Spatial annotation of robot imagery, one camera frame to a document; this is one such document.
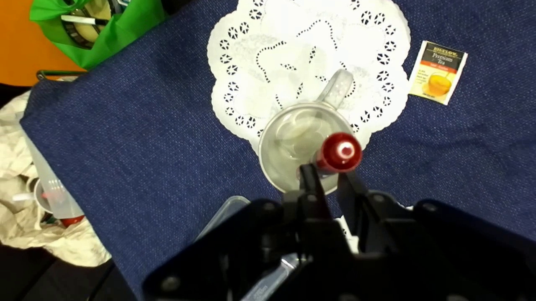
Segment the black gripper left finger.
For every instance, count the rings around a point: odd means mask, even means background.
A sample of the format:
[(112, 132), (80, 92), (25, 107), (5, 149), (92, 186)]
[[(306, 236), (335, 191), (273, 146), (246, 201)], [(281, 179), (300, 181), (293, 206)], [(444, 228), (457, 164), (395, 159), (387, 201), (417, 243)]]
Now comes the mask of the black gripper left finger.
[(320, 183), (316, 168), (305, 164), (300, 168), (298, 229), (305, 233), (311, 226), (331, 221), (326, 196)]

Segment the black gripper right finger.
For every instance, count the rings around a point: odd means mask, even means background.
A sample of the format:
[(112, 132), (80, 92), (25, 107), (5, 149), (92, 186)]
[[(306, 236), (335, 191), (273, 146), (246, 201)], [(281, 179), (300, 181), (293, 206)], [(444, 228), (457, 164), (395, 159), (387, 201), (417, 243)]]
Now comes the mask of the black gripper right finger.
[(382, 228), (382, 209), (368, 189), (355, 174), (340, 174), (336, 203), (348, 229), (358, 238), (360, 246), (382, 246), (385, 241)]

